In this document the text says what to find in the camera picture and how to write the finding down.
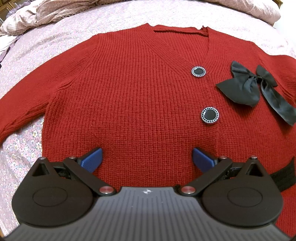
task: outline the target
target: ribbed knit fabric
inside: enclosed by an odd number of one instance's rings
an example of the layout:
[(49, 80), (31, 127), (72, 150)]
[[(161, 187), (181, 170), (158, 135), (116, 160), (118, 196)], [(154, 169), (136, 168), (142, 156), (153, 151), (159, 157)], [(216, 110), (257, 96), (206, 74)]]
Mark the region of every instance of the ribbed knit fabric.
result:
[[(209, 27), (136, 28), (93, 36), (49, 60), (0, 100), (0, 142), (45, 112), (43, 156), (62, 161), (102, 147), (94, 173), (120, 186), (184, 185), (201, 175), (192, 149), (245, 162), (258, 156), (269, 173), (296, 154), (296, 127), (261, 95), (256, 107), (235, 104), (215, 84), (232, 78), (235, 60), (255, 73), (260, 64), (276, 90), (296, 104), (296, 60), (270, 56), (254, 43)], [(206, 69), (196, 78), (194, 66)], [(214, 125), (202, 122), (215, 107)], [(277, 226), (296, 234), (296, 187), (282, 192)]]

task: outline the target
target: neckline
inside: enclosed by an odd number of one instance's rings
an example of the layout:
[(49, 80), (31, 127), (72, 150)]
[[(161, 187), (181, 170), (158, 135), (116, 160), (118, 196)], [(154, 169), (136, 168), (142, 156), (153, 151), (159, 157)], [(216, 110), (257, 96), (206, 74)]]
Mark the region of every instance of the neckline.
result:
[[(202, 27), (200, 30), (195, 27), (169, 27), (164, 25), (151, 26), (146, 23), (135, 28), (138, 30), (143, 42), (149, 46), (149, 48), (154, 51), (159, 58), (164, 60), (167, 64), (173, 65), (173, 68), (182, 74), (191, 74), (191, 69), (195, 66), (201, 66), (206, 69), (206, 71), (211, 71), (211, 69), (217, 66), (217, 53), (219, 51), (218, 42), (216, 41), (216, 31), (209, 27)], [(158, 37), (155, 32), (157, 31), (174, 31), (179, 33), (191, 33), (200, 34), (208, 37), (208, 53), (206, 57), (200, 63), (192, 63), (187, 59), (181, 57), (178, 51), (172, 49), (163, 39)]]

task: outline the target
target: sweater's left sleeve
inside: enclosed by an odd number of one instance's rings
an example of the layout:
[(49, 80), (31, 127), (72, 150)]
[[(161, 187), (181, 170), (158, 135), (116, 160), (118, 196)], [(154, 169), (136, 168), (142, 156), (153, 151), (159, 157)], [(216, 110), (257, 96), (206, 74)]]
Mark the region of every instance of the sweater's left sleeve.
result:
[(285, 100), (296, 107), (296, 59), (287, 55), (269, 55), (256, 44), (252, 43), (253, 51), (259, 56), (261, 64), (276, 80), (275, 89)]
[(43, 115), (55, 91), (81, 73), (98, 46), (98, 35), (48, 60), (0, 99), (0, 144), (10, 134)]

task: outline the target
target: black bow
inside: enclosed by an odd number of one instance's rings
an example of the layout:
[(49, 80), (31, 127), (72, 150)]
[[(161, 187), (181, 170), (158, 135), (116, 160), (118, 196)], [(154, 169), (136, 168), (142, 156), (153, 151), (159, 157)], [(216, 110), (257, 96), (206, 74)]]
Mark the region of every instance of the black bow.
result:
[(254, 107), (259, 102), (261, 91), (270, 106), (289, 124), (296, 122), (296, 109), (291, 106), (275, 89), (275, 79), (266, 69), (258, 65), (253, 74), (240, 63), (233, 61), (231, 72), (234, 78), (225, 80), (216, 86), (233, 102)]

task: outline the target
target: white wall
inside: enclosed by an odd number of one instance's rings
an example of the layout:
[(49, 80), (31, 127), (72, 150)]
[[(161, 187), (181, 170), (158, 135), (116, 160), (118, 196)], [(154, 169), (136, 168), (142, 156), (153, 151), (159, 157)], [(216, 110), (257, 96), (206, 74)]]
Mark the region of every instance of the white wall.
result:
[(296, 0), (282, 0), (282, 2), (281, 18), (274, 23), (274, 28), (296, 46)]

